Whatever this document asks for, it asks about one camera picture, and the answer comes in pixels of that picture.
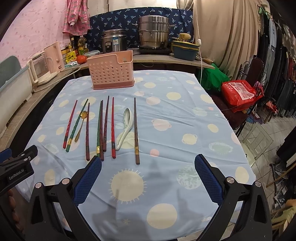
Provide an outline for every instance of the tomato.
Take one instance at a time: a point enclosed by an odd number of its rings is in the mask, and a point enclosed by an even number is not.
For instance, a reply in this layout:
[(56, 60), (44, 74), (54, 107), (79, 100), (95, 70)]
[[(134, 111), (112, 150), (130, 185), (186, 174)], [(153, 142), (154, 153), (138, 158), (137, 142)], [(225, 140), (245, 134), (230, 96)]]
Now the tomato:
[(87, 62), (87, 57), (84, 55), (78, 55), (77, 56), (77, 63), (78, 64), (84, 64)]

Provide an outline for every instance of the chopstick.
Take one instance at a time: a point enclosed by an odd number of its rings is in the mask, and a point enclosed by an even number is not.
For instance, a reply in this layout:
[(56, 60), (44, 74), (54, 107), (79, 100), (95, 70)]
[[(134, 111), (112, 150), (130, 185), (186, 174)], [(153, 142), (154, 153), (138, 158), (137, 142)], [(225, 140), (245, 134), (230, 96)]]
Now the chopstick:
[(100, 116), (101, 116), (101, 105), (102, 105), (102, 101), (100, 103), (100, 111), (99, 111), (99, 121), (98, 121), (98, 136), (97, 136), (97, 140), (96, 140), (96, 155), (100, 156)]
[(67, 140), (68, 140), (68, 136), (69, 136), (70, 126), (71, 126), (71, 122), (72, 122), (72, 119), (73, 119), (73, 115), (74, 115), (74, 111), (75, 111), (75, 108), (76, 108), (77, 101), (78, 100), (76, 100), (76, 102), (75, 102), (75, 105), (73, 107), (73, 110), (72, 110), (72, 113), (71, 113), (71, 116), (70, 116), (70, 119), (69, 119), (69, 123), (68, 123), (68, 126), (67, 126), (67, 131), (66, 131), (65, 139), (64, 139), (64, 143), (63, 143), (63, 148), (64, 149), (66, 149), (66, 146), (67, 146)]
[(135, 125), (135, 154), (136, 154), (136, 164), (137, 165), (140, 165), (136, 98), (134, 98), (134, 122), (135, 122), (134, 125)]
[(86, 139), (85, 139), (85, 153), (86, 160), (89, 161), (89, 105), (87, 107), (87, 118), (86, 118)]
[(104, 152), (103, 152), (103, 101), (101, 102), (101, 115), (99, 116), (100, 118), (100, 158), (102, 161), (104, 161)]
[(82, 110), (81, 110), (81, 112), (80, 112), (80, 114), (79, 114), (79, 116), (78, 116), (78, 118), (77, 118), (77, 121), (76, 121), (76, 123), (75, 123), (75, 126), (74, 126), (74, 128), (73, 128), (73, 130), (72, 130), (72, 133), (71, 133), (71, 136), (70, 136), (70, 139), (69, 139), (69, 141), (68, 141), (67, 148), (66, 148), (66, 152), (69, 152), (69, 150), (70, 150), (70, 146), (71, 146), (71, 143), (72, 143), (72, 139), (73, 139), (73, 137), (74, 137), (74, 134), (75, 134), (76, 128), (77, 128), (78, 123), (79, 123), (79, 120), (80, 120), (80, 118), (81, 118), (81, 113), (84, 111), (84, 108), (85, 108), (87, 102), (88, 102), (88, 99), (85, 101), (84, 106), (82, 107)]
[(112, 98), (112, 117), (111, 117), (111, 147), (112, 147), (112, 157), (116, 158), (115, 150), (115, 134), (114, 134), (114, 97)]
[(105, 125), (104, 125), (104, 136), (103, 136), (103, 151), (107, 151), (107, 120), (108, 120), (108, 108), (109, 108), (109, 96), (107, 100), (106, 114), (105, 114)]

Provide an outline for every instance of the green chopstick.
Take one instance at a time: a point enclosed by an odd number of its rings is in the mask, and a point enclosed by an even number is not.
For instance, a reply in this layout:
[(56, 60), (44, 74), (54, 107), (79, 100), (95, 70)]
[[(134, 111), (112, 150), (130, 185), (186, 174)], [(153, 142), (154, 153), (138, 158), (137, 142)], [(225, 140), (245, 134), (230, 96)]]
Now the green chopstick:
[(84, 108), (85, 108), (87, 102), (88, 102), (88, 99), (85, 101), (84, 106), (82, 107), (82, 110), (81, 110), (81, 112), (80, 112), (80, 114), (79, 114), (79, 116), (78, 116), (78, 118), (77, 118), (77, 121), (76, 121), (76, 123), (75, 123), (75, 126), (74, 126), (74, 128), (73, 128), (73, 130), (72, 130), (72, 133), (71, 133), (70, 139), (68, 140), (68, 144), (67, 144), (66, 152), (69, 152), (69, 150), (70, 150), (70, 146), (71, 146), (71, 143), (72, 143), (72, 139), (73, 139), (73, 137), (74, 137), (74, 135), (75, 135), (76, 128), (77, 128), (78, 123), (79, 123), (79, 120), (80, 120), (80, 118), (81, 118), (81, 113), (84, 111)]
[(100, 116), (101, 116), (101, 106), (102, 106), (102, 101), (100, 103), (100, 111), (99, 111), (99, 121), (98, 121), (98, 137), (97, 137), (97, 140), (96, 140), (96, 155), (97, 156), (100, 156)]

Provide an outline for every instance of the wall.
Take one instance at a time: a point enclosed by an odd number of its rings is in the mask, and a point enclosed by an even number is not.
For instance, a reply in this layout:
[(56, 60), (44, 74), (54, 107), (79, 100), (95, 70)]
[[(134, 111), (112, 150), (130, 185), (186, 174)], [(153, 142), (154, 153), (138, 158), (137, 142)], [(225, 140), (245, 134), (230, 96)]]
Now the wall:
[[(176, 0), (109, 0), (109, 11), (135, 7), (177, 8)], [(108, 11), (107, 0), (88, 0), (91, 16)]]
[(69, 35), (62, 33), (66, 10), (67, 0), (32, 0), (0, 42), (0, 61), (15, 55), (24, 67), (30, 56), (52, 43), (69, 43)]

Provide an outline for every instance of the pink plastic basket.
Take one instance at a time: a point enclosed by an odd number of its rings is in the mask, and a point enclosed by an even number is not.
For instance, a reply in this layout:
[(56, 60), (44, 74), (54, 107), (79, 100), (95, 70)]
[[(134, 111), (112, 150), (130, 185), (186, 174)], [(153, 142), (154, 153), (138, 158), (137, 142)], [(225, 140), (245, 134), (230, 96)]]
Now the pink plastic basket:
[(132, 87), (133, 51), (105, 53), (87, 59), (94, 90)]

